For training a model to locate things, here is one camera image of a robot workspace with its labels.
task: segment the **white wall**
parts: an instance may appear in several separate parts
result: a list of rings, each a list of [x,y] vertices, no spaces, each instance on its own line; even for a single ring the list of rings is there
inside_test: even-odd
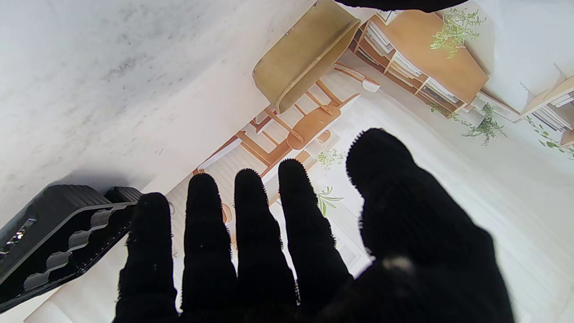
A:
[[[24,323],[72,323],[70,319],[51,301],[44,302]]]
[[[521,111],[526,103],[524,83],[534,94],[553,85],[553,63],[574,75],[574,29],[571,0],[474,0],[458,6],[479,9],[487,21],[480,36],[466,42],[490,80],[486,88]]]

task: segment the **bookshelf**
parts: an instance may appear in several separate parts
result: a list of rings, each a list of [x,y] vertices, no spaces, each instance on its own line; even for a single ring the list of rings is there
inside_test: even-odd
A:
[[[553,130],[562,132],[561,146],[574,145],[574,76],[567,78],[560,71],[553,87],[532,95],[520,119],[531,114]]]
[[[436,103],[449,117],[471,103],[488,80],[465,48],[452,59],[431,49],[443,22],[435,13],[400,12],[388,22],[376,14],[350,45],[359,58],[425,103]]]

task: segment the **white surface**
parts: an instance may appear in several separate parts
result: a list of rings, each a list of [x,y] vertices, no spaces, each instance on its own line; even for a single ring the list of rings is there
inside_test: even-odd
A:
[[[61,179],[167,193],[269,104],[253,67],[314,1],[2,2],[0,226]]]
[[[24,323],[72,323],[70,319],[51,301],[44,302]]]
[[[573,1],[474,0],[459,8],[487,17],[465,45],[490,75],[486,88],[511,107],[521,111],[526,103],[520,82],[535,94],[554,85],[554,63],[574,75],[574,43],[564,41],[574,29]]]
[[[218,151],[216,154],[211,156],[208,160],[204,161],[201,165],[199,165],[197,167],[197,169],[203,170],[206,167],[209,167],[211,164],[218,161],[221,157],[225,156],[227,153],[229,153],[233,149],[237,148],[239,145],[241,145],[241,139],[236,139],[231,144],[229,144],[228,146],[224,147],[223,149]]]

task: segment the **black knit glove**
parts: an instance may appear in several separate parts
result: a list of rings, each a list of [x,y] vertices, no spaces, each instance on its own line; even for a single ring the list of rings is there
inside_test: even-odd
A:
[[[513,322],[491,236],[399,140],[365,132],[347,172],[364,198],[359,226],[373,255],[357,279],[299,162],[279,167],[298,292],[260,177],[243,170],[235,178],[236,275],[217,186],[200,174],[188,190],[183,313],[174,305],[169,205],[152,193],[135,210],[115,322]]]

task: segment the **potted plant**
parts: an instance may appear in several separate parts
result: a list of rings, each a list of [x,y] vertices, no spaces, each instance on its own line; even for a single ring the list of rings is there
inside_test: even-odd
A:
[[[446,112],[450,113],[450,111],[445,111],[443,107],[434,102],[427,103],[427,105],[431,106],[430,112],[441,111],[444,113]],[[460,119],[459,115],[456,113],[451,113],[450,118],[468,127],[468,132],[462,133],[461,136],[463,137],[484,136],[484,142],[482,143],[483,146],[487,146],[492,138],[496,138],[498,133],[504,135],[505,137],[508,137],[502,131],[502,128],[504,128],[504,126],[498,124],[498,122],[494,120],[494,108],[490,104],[488,103],[485,104],[485,106],[482,108],[482,112],[484,113],[484,120],[478,126],[473,126],[469,122]]]
[[[435,42],[430,47],[432,49],[448,49],[448,58],[451,59],[459,48],[464,48],[464,39],[467,36],[470,39],[480,36],[470,27],[480,26],[485,21],[486,18],[481,20],[478,17],[478,9],[473,13],[466,13],[466,8],[464,10],[456,8],[444,10],[443,29],[433,36]]]

